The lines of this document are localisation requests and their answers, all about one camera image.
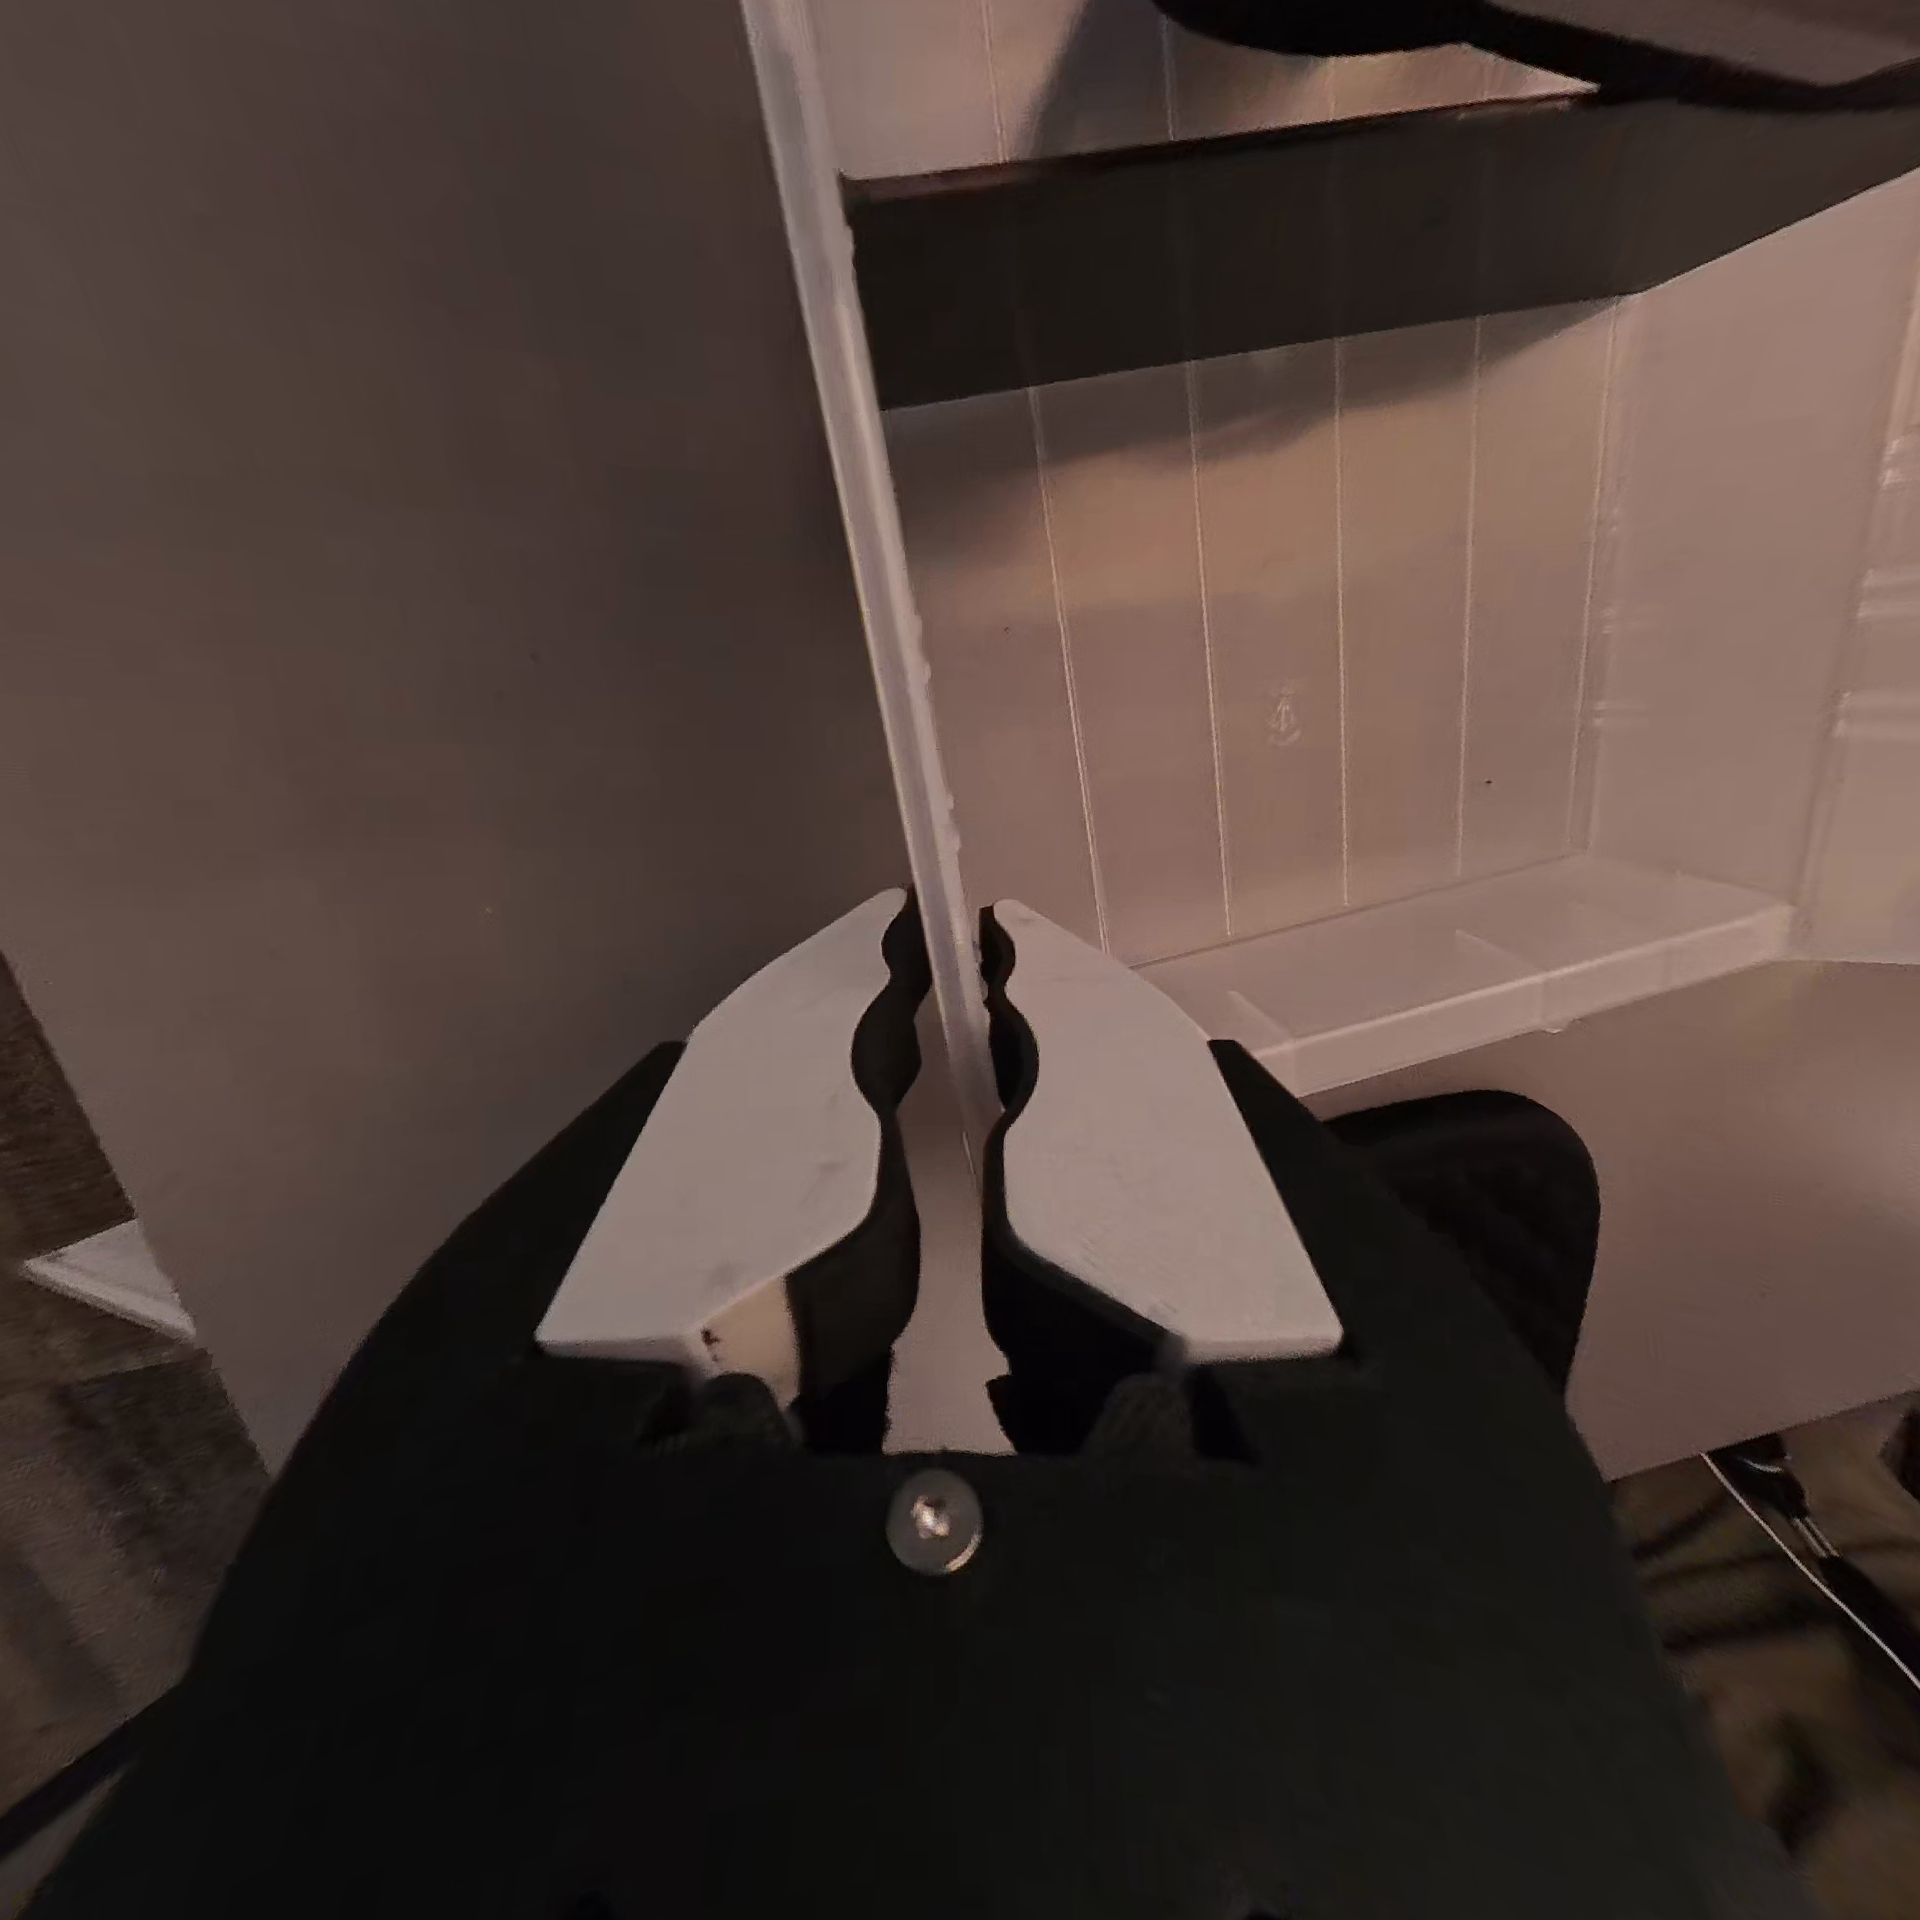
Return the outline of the black curved object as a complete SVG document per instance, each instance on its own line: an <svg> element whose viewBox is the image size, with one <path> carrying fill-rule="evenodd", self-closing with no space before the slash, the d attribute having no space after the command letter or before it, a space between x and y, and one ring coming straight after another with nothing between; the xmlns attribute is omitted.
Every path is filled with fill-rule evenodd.
<svg viewBox="0 0 1920 1920"><path fill-rule="evenodd" d="M1913 0L1163 0L1189 38L1360 62L1475 47L1604 95L1713 106L1913 106Z"/></svg>

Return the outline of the olive green garment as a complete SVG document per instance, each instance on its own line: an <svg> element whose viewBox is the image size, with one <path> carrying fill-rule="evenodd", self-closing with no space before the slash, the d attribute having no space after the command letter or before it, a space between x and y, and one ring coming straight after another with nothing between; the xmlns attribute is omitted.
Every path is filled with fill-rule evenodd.
<svg viewBox="0 0 1920 1920"><path fill-rule="evenodd" d="M1874 1583L1838 1601L1819 1562L1726 1459L1669 1459L1616 1480L1643 1606L1701 1702L1748 1820L1797 1858L1819 1915L1920 1915L1913 1650L1853 1617L1920 1624L1913 1394L1783 1431L1814 1531Z"/></svg>

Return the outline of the clear plastic bin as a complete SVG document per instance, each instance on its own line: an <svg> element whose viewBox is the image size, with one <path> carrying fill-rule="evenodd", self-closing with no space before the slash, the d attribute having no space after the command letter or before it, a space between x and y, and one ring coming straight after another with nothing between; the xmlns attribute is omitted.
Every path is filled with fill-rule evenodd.
<svg viewBox="0 0 1920 1920"><path fill-rule="evenodd" d="M961 1075L1000 897L1296 1092L1913 982L1913 106L738 10Z"/></svg>

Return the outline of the black mesh chair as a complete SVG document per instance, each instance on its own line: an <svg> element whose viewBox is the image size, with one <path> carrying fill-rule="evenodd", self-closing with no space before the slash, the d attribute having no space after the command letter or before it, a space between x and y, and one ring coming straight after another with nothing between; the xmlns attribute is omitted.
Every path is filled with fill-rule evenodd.
<svg viewBox="0 0 1920 1920"><path fill-rule="evenodd" d="M1333 1455L1403 1459L1399 1479L1578 1465L1565 1381L1604 1195L1572 1124L1472 1088L1302 1120L1302 1141L1286 1199L1338 1352L1296 1397Z"/></svg>

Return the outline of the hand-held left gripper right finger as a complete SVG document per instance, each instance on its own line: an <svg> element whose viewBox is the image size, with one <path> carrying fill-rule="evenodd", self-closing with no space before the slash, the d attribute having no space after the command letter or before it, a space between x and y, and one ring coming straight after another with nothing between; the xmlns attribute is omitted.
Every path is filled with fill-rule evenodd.
<svg viewBox="0 0 1920 1920"><path fill-rule="evenodd" d="M1127 1381L1338 1358L1338 1309L1212 1040L1042 907L981 907L1000 1120L981 1174L994 1415L1084 1455Z"/></svg>

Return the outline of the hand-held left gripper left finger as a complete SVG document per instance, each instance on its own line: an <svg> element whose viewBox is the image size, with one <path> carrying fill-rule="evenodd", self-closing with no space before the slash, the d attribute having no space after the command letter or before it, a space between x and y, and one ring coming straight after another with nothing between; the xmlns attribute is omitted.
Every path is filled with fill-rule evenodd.
<svg viewBox="0 0 1920 1920"><path fill-rule="evenodd" d="M893 883L756 970L679 1050L540 1352L746 1378L818 1455L877 1455L921 1300L901 1101L921 907Z"/></svg>

